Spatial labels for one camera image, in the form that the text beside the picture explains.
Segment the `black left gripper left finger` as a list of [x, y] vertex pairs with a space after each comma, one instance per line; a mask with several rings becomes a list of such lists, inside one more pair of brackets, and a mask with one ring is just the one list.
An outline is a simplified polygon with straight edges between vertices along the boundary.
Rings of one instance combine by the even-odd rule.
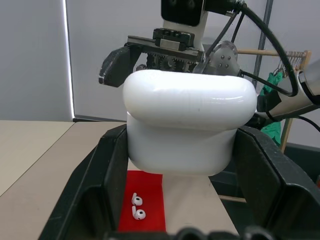
[[102, 240], [119, 225], [128, 167], [127, 126], [109, 129], [73, 170], [41, 240]]

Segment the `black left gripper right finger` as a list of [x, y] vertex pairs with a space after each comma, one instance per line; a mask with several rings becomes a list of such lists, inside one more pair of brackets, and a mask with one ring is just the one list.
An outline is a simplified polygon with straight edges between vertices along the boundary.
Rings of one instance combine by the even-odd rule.
[[320, 238], [320, 190], [264, 133], [236, 131], [237, 181], [255, 222], [284, 240]]

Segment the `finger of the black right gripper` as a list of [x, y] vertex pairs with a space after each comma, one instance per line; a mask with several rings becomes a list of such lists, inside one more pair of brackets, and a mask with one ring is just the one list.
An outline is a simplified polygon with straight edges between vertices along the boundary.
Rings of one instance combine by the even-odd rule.
[[125, 45], [113, 50], [101, 65], [98, 82], [105, 86], [120, 87], [133, 72], [141, 53], [142, 47], [138, 45]]
[[193, 74], [203, 74], [204, 71], [205, 71], [205, 69], [206, 69], [206, 67], [207, 67], [207, 65], [208, 65], [208, 58], [206, 58], [205, 60], [203, 60], [202, 62], [200, 62], [199, 64], [197, 64], [197, 65], [194, 67], [192, 73], [193, 73]]

